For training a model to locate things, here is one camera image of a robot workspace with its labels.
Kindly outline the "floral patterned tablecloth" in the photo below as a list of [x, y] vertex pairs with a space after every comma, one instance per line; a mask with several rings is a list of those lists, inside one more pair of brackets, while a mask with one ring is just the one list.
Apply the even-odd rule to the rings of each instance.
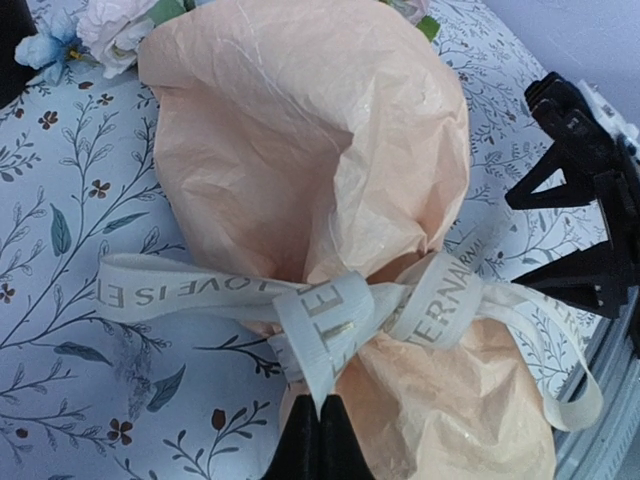
[[[435, 46], [469, 104], [471, 186], [446, 246], [509, 280], [604, 237], [598, 209], [517, 212], [492, 251], [475, 230], [546, 150], [524, 101], [542, 66], [480, 1], [435, 1]], [[257, 479], [285, 379], [232, 321], [98, 319], [100, 258], [187, 253], [153, 171], [158, 116], [134, 73], [79, 66], [1, 113], [1, 475]]]

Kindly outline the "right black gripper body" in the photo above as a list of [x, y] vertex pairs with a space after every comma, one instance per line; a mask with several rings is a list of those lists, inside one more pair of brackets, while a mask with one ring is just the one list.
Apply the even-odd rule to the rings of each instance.
[[611, 160], [616, 180], [616, 206], [601, 206], [609, 239], [623, 252], [624, 266], [630, 271], [626, 282], [639, 289], [639, 128], [628, 122], [606, 100], [595, 84], [579, 81], [595, 121], [612, 138]]

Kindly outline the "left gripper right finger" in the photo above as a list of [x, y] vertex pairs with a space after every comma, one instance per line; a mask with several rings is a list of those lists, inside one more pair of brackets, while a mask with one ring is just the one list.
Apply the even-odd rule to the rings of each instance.
[[369, 469], [340, 396], [327, 397], [320, 416], [319, 474], [326, 480], [371, 480]]

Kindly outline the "aluminium front rail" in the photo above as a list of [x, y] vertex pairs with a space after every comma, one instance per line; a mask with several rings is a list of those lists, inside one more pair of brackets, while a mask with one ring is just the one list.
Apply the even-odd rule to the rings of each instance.
[[639, 426], [639, 360], [626, 336], [626, 321], [601, 321], [588, 344], [589, 367], [604, 406], [594, 426], [556, 431], [557, 479], [613, 479]]

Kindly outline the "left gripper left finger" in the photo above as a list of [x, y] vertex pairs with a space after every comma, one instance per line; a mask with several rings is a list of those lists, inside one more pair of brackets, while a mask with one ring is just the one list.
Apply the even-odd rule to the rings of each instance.
[[291, 408], [267, 480], [316, 480], [319, 467], [320, 422], [310, 395], [298, 396]]

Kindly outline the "cream printed ribbon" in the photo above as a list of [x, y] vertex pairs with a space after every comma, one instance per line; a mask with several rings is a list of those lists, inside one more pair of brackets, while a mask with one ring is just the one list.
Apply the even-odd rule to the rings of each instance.
[[583, 350], [570, 309], [514, 283], [480, 278], [455, 257], [434, 252], [393, 282], [372, 285], [358, 272], [320, 284], [296, 284], [224, 273], [148, 254], [99, 258], [96, 312], [121, 324], [187, 310], [277, 325], [270, 340], [288, 380], [304, 382], [322, 405], [357, 352], [374, 336], [431, 349], [456, 345], [476, 319], [496, 320], [522, 334], [537, 354], [541, 333], [522, 306], [541, 310], [576, 353]]

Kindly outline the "black cylindrical vase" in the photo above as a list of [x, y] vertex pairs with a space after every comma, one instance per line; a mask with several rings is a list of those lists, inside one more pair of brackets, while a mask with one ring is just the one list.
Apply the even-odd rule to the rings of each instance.
[[35, 71], [15, 60], [15, 50], [26, 37], [36, 34], [26, 0], [1, 0], [0, 10], [1, 107], [6, 107], [25, 88]]

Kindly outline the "peach paper flower bouquet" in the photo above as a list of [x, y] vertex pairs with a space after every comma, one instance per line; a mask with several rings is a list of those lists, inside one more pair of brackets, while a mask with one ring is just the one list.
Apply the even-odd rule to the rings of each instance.
[[[470, 179], [454, 71], [390, 8], [364, 1], [225, 1], [159, 29], [131, 72], [158, 107], [153, 171], [186, 260], [320, 284], [394, 280], [442, 245]], [[93, 292], [96, 312], [95, 286]], [[301, 387], [285, 379], [280, 427]]]

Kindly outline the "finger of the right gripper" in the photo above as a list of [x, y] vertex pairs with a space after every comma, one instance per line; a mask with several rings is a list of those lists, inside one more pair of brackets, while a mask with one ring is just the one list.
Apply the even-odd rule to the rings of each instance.
[[595, 177], [614, 168], [616, 138], [596, 120], [586, 97], [556, 72], [525, 90], [531, 116], [552, 140], [540, 160], [505, 195], [514, 210], [584, 206]]
[[513, 283], [577, 309], [615, 319], [628, 303], [628, 251], [620, 245], [601, 242], [523, 274]]

